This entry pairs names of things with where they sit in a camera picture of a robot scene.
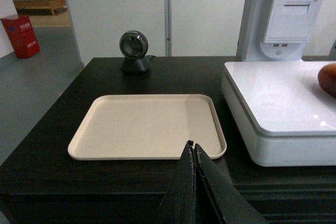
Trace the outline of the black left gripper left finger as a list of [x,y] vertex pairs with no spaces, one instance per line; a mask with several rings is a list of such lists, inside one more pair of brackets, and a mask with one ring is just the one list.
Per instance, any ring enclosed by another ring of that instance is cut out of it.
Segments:
[[156,223],[195,223],[196,167],[193,144],[186,144],[169,188],[158,208]]

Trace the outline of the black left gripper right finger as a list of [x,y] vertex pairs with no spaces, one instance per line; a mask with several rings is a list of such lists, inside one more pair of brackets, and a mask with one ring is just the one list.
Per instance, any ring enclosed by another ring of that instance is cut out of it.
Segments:
[[203,148],[194,148],[197,171],[218,223],[268,223],[237,191]]

